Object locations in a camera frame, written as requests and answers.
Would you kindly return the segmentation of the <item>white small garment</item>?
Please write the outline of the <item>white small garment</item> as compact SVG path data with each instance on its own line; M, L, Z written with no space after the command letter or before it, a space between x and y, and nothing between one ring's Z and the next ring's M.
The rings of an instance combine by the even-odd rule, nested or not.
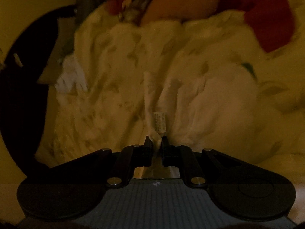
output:
M144 74L144 104L154 159L148 175L177 176L161 167L161 144L166 136L175 145L194 152L212 148L248 163L258 163L259 85L253 74L239 68L205 74L189 81L168 79L159 87L150 72Z

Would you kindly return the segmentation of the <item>black round object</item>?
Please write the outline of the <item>black round object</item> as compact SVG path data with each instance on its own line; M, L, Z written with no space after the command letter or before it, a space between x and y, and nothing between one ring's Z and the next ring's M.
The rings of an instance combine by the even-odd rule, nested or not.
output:
M49 86L38 82L59 35L59 19L76 17L77 6L52 10L32 22L9 49L1 70L1 136L8 153L26 175L47 169L38 150Z

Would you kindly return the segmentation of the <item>floral cream bed sheet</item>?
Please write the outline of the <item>floral cream bed sheet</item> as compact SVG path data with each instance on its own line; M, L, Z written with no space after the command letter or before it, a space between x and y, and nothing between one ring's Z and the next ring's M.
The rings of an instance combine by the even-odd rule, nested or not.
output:
M144 74L159 87L244 68L255 76L258 145L255 165L288 178L297 190L290 212L304 221L304 0L288 0L296 17L292 41L271 53L234 10L187 23L121 23L104 7L75 34L75 50L49 89L47 120L36 157L53 167L101 148L114 152L148 136Z

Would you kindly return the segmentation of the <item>dark red cloth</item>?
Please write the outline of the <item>dark red cloth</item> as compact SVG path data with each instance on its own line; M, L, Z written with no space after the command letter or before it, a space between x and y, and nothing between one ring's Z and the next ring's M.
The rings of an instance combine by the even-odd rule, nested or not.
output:
M109 14L122 12L122 3L123 0L107 0ZM288 0L220 0L212 15L226 10L244 13L245 24L252 29L266 53L290 43L296 30L296 19Z

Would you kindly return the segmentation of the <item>patterned cream blanket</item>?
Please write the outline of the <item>patterned cream blanket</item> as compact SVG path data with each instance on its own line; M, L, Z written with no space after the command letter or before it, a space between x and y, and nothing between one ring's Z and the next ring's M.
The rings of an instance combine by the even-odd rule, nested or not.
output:
M123 11L118 14L119 21L139 26L151 2L152 0L123 0Z

